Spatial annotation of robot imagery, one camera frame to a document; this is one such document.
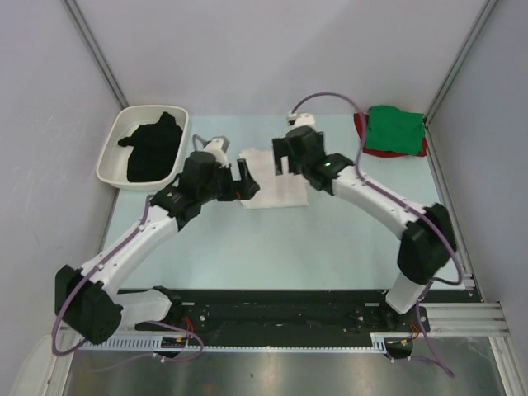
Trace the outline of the white t-shirt with robot print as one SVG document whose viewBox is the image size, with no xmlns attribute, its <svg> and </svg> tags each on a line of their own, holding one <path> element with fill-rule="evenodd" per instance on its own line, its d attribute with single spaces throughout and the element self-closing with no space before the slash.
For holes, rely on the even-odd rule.
<svg viewBox="0 0 528 396">
<path fill-rule="evenodd" d="M 247 161 L 253 179 L 260 186 L 259 192 L 251 200 L 242 201 L 244 209 L 274 209 L 309 204 L 305 179 L 290 173 L 277 176 L 271 150 L 244 149 L 239 157 Z"/>
</svg>

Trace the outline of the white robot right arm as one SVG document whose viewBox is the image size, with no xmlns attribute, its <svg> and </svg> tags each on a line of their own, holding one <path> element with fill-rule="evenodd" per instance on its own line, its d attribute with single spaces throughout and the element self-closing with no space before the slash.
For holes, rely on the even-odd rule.
<svg viewBox="0 0 528 396">
<path fill-rule="evenodd" d="M 340 153 L 328 154 L 324 136 L 309 126 L 290 130 L 272 140 L 276 174 L 289 172 L 305 178 L 312 188 L 352 203 L 382 223 L 400 241 L 399 274 L 385 297 L 380 320 L 390 331 L 410 321 L 409 310 L 422 296 L 436 273 L 456 252 L 456 241 L 445 206 L 421 207 L 365 177 L 357 162 Z"/>
</svg>

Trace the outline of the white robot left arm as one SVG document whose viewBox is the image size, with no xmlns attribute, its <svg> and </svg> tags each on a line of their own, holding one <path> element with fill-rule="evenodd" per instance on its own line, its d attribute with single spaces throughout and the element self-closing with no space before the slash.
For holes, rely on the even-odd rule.
<svg viewBox="0 0 528 396">
<path fill-rule="evenodd" d="M 229 165 L 211 152 L 192 153 L 173 184 L 147 198 L 144 212 L 134 225 L 107 250 L 80 268 L 61 268 L 55 276 L 55 312 L 86 341 L 98 345 L 118 328 L 155 322 L 176 328 L 182 320 L 180 300 L 162 286 L 120 295 L 128 276 L 160 244 L 166 242 L 212 200 L 250 200 L 260 189 L 247 162 L 237 161 L 234 179 Z"/>
</svg>

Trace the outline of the red folded t-shirt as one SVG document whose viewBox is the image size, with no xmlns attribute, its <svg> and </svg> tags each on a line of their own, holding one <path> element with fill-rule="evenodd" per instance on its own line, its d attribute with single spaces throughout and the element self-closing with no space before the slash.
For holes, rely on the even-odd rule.
<svg viewBox="0 0 528 396">
<path fill-rule="evenodd" d="M 354 126 L 356 127 L 356 132 L 358 134 L 358 137 L 360 141 L 365 137 L 365 129 L 367 125 L 363 125 L 363 121 L 365 120 L 366 123 L 369 121 L 369 115 L 363 114 L 363 113 L 355 113 L 353 116 L 354 120 Z M 392 151 L 380 151 L 375 149 L 369 149 L 367 147 L 364 147 L 362 149 L 362 153 L 368 154 L 373 157 L 377 158 L 402 158 L 406 157 L 407 154 L 405 153 L 397 153 Z M 426 138 L 422 139 L 422 150 L 417 154 L 411 154 L 411 157 L 417 157 L 417 158 L 425 158 L 427 155 L 427 140 Z"/>
</svg>

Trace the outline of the black t-shirt in bin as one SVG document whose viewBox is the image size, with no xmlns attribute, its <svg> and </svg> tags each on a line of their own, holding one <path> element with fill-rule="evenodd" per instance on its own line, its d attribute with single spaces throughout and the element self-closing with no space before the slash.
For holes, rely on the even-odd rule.
<svg viewBox="0 0 528 396">
<path fill-rule="evenodd" d="M 128 182 L 156 182 L 171 173 L 182 140 L 183 130 L 174 116 L 164 111 L 153 124 L 140 125 L 131 136 L 118 141 L 132 147 L 127 162 Z"/>
</svg>

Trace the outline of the green folded t-shirt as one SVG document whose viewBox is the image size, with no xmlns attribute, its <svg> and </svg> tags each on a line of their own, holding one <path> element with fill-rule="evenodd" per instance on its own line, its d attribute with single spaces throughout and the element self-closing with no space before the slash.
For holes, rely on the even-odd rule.
<svg viewBox="0 0 528 396">
<path fill-rule="evenodd" d="M 423 151 L 423 114 L 395 106 L 372 106 L 369 110 L 367 149 L 416 156 Z"/>
</svg>

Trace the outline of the white plastic bin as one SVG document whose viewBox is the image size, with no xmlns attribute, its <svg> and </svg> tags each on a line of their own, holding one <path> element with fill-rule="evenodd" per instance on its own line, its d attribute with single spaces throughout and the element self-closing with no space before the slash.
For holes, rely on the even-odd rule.
<svg viewBox="0 0 528 396">
<path fill-rule="evenodd" d="M 130 156 L 135 152 L 134 144 L 120 145 L 122 139 L 133 136 L 144 125 L 154 125 L 169 114 L 181 128 L 181 138 L 169 171 L 165 177 L 157 176 L 152 181 L 131 181 L 129 179 Z M 130 106 L 115 118 L 106 142 L 99 155 L 96 175 L 101 182 L 121 190 L 156 191 L 167 185 L 181 171 L 189 143 L 189 113 L 179 106 L 141 105 Z"/>
</svg>

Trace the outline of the right aluminium corner post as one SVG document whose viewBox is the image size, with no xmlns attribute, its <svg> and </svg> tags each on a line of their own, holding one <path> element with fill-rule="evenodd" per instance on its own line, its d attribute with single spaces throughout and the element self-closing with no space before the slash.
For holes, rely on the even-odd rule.
<svg viewBox="0 0 528 396">
<path fill-rule="evenodd" d="M 490 22 L 493 13 L 496 11 L 500 3 L 501 1 L 499 0 L 486 0 L 483 3 L 478 15 L 469 29 L 468 34 L 464 38 L 462 45 L 460 46 L 454 58 L 454 61 L 449 67 L 445 78 L 436 91 L 436 94 L 424 115 L 426 125 L 429 125 L 434 119 L 436 113 L 441 107 L 442 102 L 446 99 L 449 90 L 455 83 L 455 80 L 459 76 L 473 48 L 478 43 L 479 37 L 483 34 L 483 31 Z"/>
</svg>

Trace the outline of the aluminium corner post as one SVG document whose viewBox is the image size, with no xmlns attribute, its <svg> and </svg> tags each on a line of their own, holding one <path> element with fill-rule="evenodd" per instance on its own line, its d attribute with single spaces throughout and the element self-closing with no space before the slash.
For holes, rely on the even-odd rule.
<svg viewBox="0 0 528 396">
<path fill-rule="evenodd" d="M 108 62 L 104 52 L 94 35 L 90 24 L 85 17 L 82 8 L 80 8 L 78 1 L 75 0 L 61 0 L 60 3 L 68 14 L 70 21 L 76 29 L 81 41 L 85 45 L 87 52 L 90 54 L 94 64 L 99 70 L 103 81 L 111 92 L 115 102 L 121 110 L 129 106 L 123 89 L 121 88 L 115 74 L 112 71 L 111 65 Z"/>
<path fill-rule="evenodd" d="M 424 115 L 426 125 L 429 125 L 434 119 L 436 113 L 441 107 L 442 102 L 446 99 L 449 90 L 455 83 L 455 80 L 459 76 L 473 48 L 478 43 L 479 37 L 483 34 L 483 31 L 490 22 L 493 13 L 496 11 L 500 3 L 501 1 L 499 0 L 486 0 L 483 3 L 478 15 L 469 29 L 468 34 L 464 38 L 462 45 L 460 46 L 454 58 L 454 61 L 449 67 L 445 78 L 436 91 L 436 94 Z"/>
</svg>

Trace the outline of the left aluminium corner post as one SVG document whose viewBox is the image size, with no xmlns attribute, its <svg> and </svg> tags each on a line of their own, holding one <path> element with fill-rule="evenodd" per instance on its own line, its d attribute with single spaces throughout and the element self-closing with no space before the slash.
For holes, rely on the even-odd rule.
<svg viewBox="0 0 528 396">
<path fill-rule="evenodd" d="M 87 52 L 90 54 L 94 64 L 99 70 L 103 81 L 111 92 L 115 102 L 121 110 L 129 106 L 123 89 L 121 88 L 115 74 L 112 71 L 111 65 L 108 62 L 104 52 L 94 35 L 90 24 L 85 17 L 82 8 L 80 8 L 78 1 L 75 0 L 61 0 L 60 3 L 68 14 L 70 21 L 76 29 L 81 41 L 85 45 Z"/>
</svg>

